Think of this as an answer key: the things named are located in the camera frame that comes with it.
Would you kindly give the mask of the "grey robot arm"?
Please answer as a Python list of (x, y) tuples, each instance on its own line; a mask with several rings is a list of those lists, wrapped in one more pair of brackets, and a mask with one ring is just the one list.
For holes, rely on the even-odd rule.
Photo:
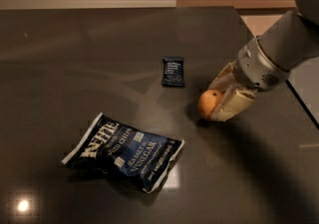
[(255, 94), (285, 82), (293, 69), (319, 54), (319, 0), (295, 0), (266, 32), (250, 40), (209, 87), (222, 93), (210, 120), (227, 121), (245, 111)]

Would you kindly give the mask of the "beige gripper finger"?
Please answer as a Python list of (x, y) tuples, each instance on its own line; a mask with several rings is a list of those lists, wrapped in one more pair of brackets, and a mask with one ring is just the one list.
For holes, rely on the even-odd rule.
[(248, 109), (255, 102), (255, 91), (247, 88), (228, 89), (216, 106), (210, 119), (227, 121)]
[(237, 85), (237, 80), (233, 74), (234, 63), (228, 63), (210, 83), (210, 90), (226, 91), (228, 88)]

